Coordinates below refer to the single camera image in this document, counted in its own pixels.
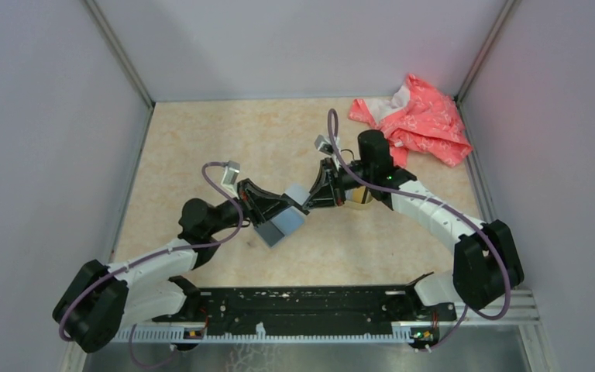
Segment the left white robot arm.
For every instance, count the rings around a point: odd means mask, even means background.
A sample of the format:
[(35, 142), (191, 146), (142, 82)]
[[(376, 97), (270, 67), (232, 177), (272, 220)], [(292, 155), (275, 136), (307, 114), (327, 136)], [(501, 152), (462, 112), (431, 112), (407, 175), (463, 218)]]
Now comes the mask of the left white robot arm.
[(201, 311), (199, 290), (182, 275), (215, 255), (221, 244), (214, 234), (244, 222), (261, 226), (282, 212), (296, 212), (307, 198), (299, 185), (279, 195), (244, 179), (235, 197), (219, 205), (188, 200), (179, 219), (181, 232), (166, 245), (128, 261), (91, 260), (81, 267), (52, 312), (61, 338), (94, 353), (136, 323), (166, 315), (195, 319)]

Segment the beige tray of cards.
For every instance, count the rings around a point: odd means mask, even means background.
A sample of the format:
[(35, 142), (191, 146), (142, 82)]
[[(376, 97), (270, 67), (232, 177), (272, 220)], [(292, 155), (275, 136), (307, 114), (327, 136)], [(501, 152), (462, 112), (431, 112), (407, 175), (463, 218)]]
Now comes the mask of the beige tray of cards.
[(373, 202), (373, 196), (370, 194), (369, 189), (363, 186), (347, 190), (345, 197), (344, 206), (355, 210), (368, 209)]

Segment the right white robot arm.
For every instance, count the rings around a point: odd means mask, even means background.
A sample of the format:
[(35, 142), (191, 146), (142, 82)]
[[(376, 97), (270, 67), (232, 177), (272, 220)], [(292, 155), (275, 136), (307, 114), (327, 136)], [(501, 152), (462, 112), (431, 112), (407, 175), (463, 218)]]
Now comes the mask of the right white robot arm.
[(375, 200), (417, 221), (452, 252), (451, 271), (417, 280), (415, 292), (405, 298), (412, 318), (426, 319), (436, 305), (447, 302), (462, 302), (478, 312), (523, 282), (524, 271), (506, 223), (469, 217), (435, 196), (415, 175), (394, 165), (382, 132), (364, 131), (357, 142), (359, 159), (344, 164), (333, 141), (317, 137), (315, 148), (326, 157), (302, 207), (341, 206), (347, 191), (367, 186)]

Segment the beige card holder wallet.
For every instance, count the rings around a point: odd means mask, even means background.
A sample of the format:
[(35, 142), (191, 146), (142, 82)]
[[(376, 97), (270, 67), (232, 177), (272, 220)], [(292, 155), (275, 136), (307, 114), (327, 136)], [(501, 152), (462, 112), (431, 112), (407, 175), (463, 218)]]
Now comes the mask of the beige card holder wallet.
[[(292, 184), (284, 193), (296, 202), (304, 202), (308, 196), (307, 189), (299, 184)], [(279, 243), (297, 231), (304, 224), (306, 216), (297, 207), (289, 207), (270, 219), (269, 221), (275, 223), (284, 233), (284, 238)]]

